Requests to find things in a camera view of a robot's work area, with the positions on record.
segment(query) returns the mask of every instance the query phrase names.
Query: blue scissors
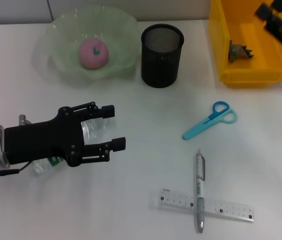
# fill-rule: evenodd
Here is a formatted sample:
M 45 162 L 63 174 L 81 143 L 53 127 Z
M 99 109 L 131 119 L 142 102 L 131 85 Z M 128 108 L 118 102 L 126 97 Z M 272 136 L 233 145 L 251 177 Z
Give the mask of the blue scissors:
M 223 109 L 222 111 L 216 111 L 216 106 L 217 105 L 225 105 L 226 108 Z M 227 114 L 232 113 L 234 115 L 233 120 L 225 120 L 224 117 Z M 220 122 L 226 123 L 226 124 L 233 124 L 237 120 L 237 114 L 236 112 L 230 108 L 230 105 L 228 105 L 227 102 L 224 101 L 217 101 L 216 103 L 213 104 L 213 113 L 209 115 L 206 119 L 201 121 L 200 123 L 196 124 L 194 127 L 189 129 L 186 133 L 183 134 L 183 139 L 184 140 L 189 140 L 196 135 L 200 134 L 204 130 L 210 128 L 211 126 L 218 124 Z

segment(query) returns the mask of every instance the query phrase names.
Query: pink fruit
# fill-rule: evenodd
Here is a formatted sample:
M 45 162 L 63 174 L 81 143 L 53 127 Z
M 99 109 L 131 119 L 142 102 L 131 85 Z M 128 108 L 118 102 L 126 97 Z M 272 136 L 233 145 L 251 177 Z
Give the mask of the pink fruit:
M 79 48 L 79 58 L 83 66 L 88 69 L 97 69 L 109 61 L 109 51 L 104 42 L 91 37 L 84 40 Z

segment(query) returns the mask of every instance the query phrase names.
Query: black mesh pen holder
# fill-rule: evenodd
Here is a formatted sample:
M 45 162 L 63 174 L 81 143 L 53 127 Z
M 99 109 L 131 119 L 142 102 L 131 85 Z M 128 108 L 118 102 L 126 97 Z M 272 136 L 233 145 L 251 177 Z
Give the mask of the black mesh pen holder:
M 174 26 L 156 24 L 142 33 L 142 79 L 154 88 L 165 88 L 177 78 L 184 36 Z

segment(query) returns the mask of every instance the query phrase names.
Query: yellow bin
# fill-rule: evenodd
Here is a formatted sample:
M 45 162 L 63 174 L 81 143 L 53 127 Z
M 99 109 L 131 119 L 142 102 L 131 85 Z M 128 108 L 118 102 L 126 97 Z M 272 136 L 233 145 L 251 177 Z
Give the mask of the yellow bin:
M 217 72 L 230 87 L 262 87 L 282 81 L 282 44 L 254 13 L 263 0 L 212 0 L 209 33 Z M 228 60 L 230 40 L 247 45 L 253 58 Z

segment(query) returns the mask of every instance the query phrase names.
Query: bowl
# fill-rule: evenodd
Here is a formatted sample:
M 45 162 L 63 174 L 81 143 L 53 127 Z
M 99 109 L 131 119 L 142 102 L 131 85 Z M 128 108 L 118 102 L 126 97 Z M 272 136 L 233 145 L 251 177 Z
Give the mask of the bowl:
M 141 46 L 136 19 L 126 12 L 101 5 L 70 10 L 49 24 L 45 48 L 63 73 L 86 78 L 119 74 L 136 64 Z M 109 62 L 98 69 L 80 64 L 78 50 L 86 38 L 99 38 L 108 47 Z

